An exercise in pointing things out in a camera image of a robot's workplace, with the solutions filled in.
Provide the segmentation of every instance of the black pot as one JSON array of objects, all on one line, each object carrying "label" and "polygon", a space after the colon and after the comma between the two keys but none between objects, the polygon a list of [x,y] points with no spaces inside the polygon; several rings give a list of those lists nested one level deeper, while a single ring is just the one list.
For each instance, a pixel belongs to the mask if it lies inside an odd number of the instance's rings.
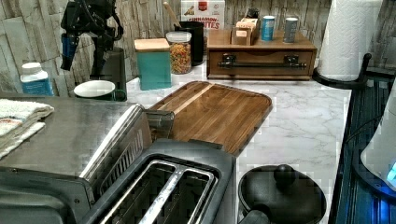
[{"label": "black pot", "polygon": [[288,165],[262,166],[242,176],[238,187],[241,224],[314,224],[326,212],[326,198],[308,176]]},{"label": "black pot", "polygon": [[192,66],[204,62],[204,24],[198,21],[181,21],[181,27],[175,26],[175,31],[191,33]]}]

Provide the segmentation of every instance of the wooden plank wall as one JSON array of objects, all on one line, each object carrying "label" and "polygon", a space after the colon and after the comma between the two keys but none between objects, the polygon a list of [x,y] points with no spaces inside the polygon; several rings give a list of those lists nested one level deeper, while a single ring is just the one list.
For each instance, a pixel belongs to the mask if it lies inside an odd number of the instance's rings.
[{"label": "wooden plank wall", "polygon": [[373,67],[396,69],[396,1],[384,0],[370,51]]},{"label": "wooden plank wall", "polygon": [[[68,96],[76,84],[88,80],[94,46],[91,38],[80,39],[71,71],[60,69],[62,43],[60,27],[69,0],[2,0],[0,2],[0,87],[1,91],[21,92],[21,65],[39,62],[49,73],[56,95]],[[392,0],[383,7],[381,27],[375,39],[375,64],[386,67],[395,62],[389,56],[396,6]],[[180,0],[168,0],[180,18]],[[299,18],[299,29],[320,50],[332,0],[226,0],[225,27],[236,24],[250,7],[259,8],[262,15],[276,16],[276,29],[283,29],[288,16]],[[134,40],[164,37],[173,30],[172,22],[163,10],[163,0],[116,0],[117,12],[125,29],[117,47],[125,49],[127,80],[137,75]]]}]

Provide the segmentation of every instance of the teal mug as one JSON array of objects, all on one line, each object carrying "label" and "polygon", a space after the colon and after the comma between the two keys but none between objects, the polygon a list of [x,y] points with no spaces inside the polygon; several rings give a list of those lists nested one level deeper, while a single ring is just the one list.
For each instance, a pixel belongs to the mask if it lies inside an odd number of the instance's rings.
[{"label": "teal mug", "polygon": [[126,101],[127,95],[123,90],[116,90],[116,85],[110,81],[93,80],[75,87],[77,98],[105,101]]}]

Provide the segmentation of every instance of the cereal box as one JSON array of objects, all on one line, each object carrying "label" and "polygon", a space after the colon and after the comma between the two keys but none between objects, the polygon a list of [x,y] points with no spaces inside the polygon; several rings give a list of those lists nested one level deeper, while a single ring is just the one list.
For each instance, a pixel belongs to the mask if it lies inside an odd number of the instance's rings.
[{"label": "cereal box", "polygon": [[181,20],[200,21],[209,29],[224,29],[225,1],[181,0]]}]

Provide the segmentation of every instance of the wooden cutting board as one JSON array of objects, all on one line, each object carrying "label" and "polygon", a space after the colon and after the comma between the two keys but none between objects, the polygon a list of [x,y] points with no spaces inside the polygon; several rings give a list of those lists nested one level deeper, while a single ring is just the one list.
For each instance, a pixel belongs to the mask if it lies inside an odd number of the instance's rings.
[{"label": "wooden cutting board", "polygon": [[175,113],[171,139],[221,144],[237,155],[271,111],[272,102],[257,92],[194,81],[151,109]]}]

